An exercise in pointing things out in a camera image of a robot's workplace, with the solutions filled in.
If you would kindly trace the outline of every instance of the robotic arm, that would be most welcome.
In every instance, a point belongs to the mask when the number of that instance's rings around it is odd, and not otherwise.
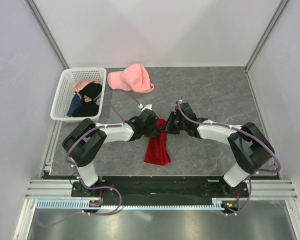
[[[201,125],[188,121],[180,110],[189,119],[207,124]],[[151,106],[147,105],[141,110],[139,116],[125,121],[122,126],[100,128],[87,135],[89,139],[87,141],[81,140],[69,155],[77,166],[83,182],[90,187],[98,181],[99,177],[95,171],[93,160],[102,144],[116,141],[134,141],[142,136],[151,138],[158,136],[160,132],[176,135],[180,131],[186,131],[191,137],[210,139],[229,145],[236,163],[223,175],[221,184],[225,192],[235,188],[249,175],[254,174],[271,158],[271,155],[251,138],[233,129],[211,125],[210,123],[213,122],[207,118],[197,118],[187,102],[181,103],[180,109],[177,106],[175,107],[175,111],[170,113],[167,122],[161,129],[157,129],[157,121],[157,115],[151,110]],[[94,123],[89,118],[83,120],[63,141],[63,148],[68,152],[83,134],[96,126],[104,126],[104,124]],[[244,125],[233,127],[257,137],[274,152],[270,143],[254,123],[247,122]]]

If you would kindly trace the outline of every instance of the red cloth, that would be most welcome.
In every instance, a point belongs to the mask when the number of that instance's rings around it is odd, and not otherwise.
[[[158,119],[156,126],[160,129],[166,120]],[[144,162],[164,166],[170,163],[170,157],[166,149],[167,133],[160,132],[159,136],[150,137],[148,147],[145,152]]]

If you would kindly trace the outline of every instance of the pink baseball cap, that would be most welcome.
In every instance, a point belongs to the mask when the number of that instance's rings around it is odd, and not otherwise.
[[[138,94],[146,94],[155,89],[147,70],[139,63],[128,66],[124,71],[110,72],[108,84],[112,89],[133,91]]]

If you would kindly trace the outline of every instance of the white backdrop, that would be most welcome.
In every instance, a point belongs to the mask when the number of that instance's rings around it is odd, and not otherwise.
[[[35,0],[69,66],[244,66],[280,0]]]
[[[12,239],[40,174],[62,70],[25,2],[0,0],[0,240]]]
[[[300,0],[290,1],[250,74],[282,173],[300,199]]]

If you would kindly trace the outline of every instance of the floor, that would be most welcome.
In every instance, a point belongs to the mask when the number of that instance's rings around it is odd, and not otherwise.
[[[49,225],[78,210],[36,209]],[[33,221],[28,240],[296,240],[284,201],[250,201],[237,216],[207,210],[122,210],[77,215],[48,228]]]
[[[107,69],[107,72],[121,68]],[[153,92],[134,95],[143,105],[152,104],[152,110],[167,119],[180,96],[188,102],[197,117],[215,122],[241,125],[253,122],[261,128],[257,108],[243,67],[149,67]],[[119,123],[110,107],[110,88],[105,98],[99,122]],[[124,116],[138,116],[136,103],[124,92],[115,92],[113,103]],[[51,175],[69,176],[73,169],[65,162],[62,141],[77,123],[63,123],[54,152]],[[223,175],[235,163],[229,146],[212,140],[196,139],[185,132],[167,136],[167,151],[171,163],[159,166],[144,162],[148,138],[132,142],[104,144],[98,152],[94,167],[98,175]],[[273,160],[263,168],[275,169]]]

